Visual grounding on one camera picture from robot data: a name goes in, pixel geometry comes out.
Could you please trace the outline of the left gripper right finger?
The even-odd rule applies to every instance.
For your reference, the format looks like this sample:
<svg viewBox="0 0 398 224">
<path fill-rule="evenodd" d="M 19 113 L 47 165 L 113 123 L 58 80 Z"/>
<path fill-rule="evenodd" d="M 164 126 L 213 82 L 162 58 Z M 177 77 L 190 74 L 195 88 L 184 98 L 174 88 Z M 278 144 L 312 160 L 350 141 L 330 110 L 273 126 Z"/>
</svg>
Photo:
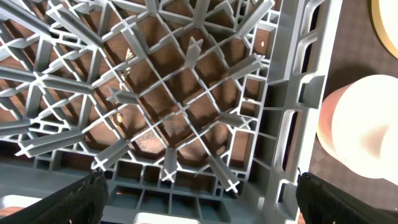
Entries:
<svg viewBox="0 0 398 224">
<path fill-rule="evenodd" d="M 295 195 L 306 223 L 397 224 L 397 213 L 374 208 L 309 172 L 298 176 Z"/>
</svg>

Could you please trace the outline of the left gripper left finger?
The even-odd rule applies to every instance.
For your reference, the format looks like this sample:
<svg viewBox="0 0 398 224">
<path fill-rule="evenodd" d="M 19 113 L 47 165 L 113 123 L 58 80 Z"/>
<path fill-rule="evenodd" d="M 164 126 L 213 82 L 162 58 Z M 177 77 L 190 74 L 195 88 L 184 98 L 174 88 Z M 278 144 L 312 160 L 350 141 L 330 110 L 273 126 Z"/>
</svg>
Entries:
<svg viewBox="0 0 398 224">
<path fill-rule="evenodd" d="M 95 171 L 33 205 L 2 218 L 1 223 L 100 223 L 108 195 L 104 172 Z"/>
</svg>

